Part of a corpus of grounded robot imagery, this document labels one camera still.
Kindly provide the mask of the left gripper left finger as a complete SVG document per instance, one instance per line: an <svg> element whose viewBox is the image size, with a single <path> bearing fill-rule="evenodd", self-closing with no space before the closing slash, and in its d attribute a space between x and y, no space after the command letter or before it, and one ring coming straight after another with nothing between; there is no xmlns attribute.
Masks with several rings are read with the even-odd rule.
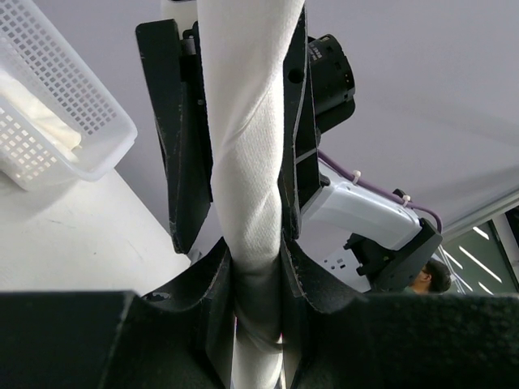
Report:
<svg viewBox="0 0 519 389"><path fill-rule="evenodd" d="M133 292L1 295L4 388L228 388L232 261L219 241L143 297Z"/></svg>

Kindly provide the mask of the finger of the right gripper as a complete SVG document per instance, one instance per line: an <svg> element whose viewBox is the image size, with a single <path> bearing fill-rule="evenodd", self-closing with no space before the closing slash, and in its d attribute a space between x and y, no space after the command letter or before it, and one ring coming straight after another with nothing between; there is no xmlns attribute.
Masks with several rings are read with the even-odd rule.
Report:
<svg viewBox="0 0 519 389"><path fill-rule="evenodd" d="M181 31L173 19L135 29L167 181L169 232L187 254L212 203L212 150L198 24Z"/></svg>

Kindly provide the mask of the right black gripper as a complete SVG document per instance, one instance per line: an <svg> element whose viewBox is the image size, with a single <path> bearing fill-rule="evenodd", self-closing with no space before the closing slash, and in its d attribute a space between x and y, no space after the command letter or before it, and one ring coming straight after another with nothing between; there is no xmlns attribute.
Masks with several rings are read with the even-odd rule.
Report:
<svg viewBox="0 0 519 389"><path fill-rule="evenodd" d="M348 120L356 108L354 74L341 44L331 34L308 38L305 9L285 56L283 82L284 151L278 187L283 234L297 239L303 213L323 189L316 127L323 134Z"/></svg>

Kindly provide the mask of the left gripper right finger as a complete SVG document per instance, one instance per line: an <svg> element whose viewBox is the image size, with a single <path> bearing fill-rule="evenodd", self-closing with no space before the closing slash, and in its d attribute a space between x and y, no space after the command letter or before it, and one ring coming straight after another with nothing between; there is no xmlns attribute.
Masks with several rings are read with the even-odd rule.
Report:
<svg viewBox="0 0 519 389"><path fill-rule="evenodd" d="M283 242L289 388L515 388L518 298L362 294Z"/></svg>

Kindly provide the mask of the white paper napkin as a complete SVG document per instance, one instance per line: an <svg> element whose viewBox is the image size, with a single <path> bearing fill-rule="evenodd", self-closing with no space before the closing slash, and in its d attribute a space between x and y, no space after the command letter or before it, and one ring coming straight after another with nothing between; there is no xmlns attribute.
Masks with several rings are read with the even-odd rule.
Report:
<svg viewBox="0 0 519 389"><path fill-rule="evenodd" d="M234 268L232 381L273 388L281 374L283 61L300 1L200 1L212 194Z"/></svg>

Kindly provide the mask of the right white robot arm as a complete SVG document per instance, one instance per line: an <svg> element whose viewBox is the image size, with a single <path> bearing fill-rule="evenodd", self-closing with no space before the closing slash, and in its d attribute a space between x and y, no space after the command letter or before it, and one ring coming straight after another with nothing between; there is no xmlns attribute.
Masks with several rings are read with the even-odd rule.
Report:
<svg viewBox="0 0 519 389"><path fill-rule="evenodd" d="M174 249L191 250L210 206L212 152L193 2L176 2L168 19L135 30L152 102L169 196ZM319 151L322 135L355 110L354 75L340 43L309 36L301 15L283 63L285 129L279 188L290 240L320 220L350 232L347 284L396 292L413 281L441 243L438 217L418 216L400 190L387 193L347 173Z"/></svg>

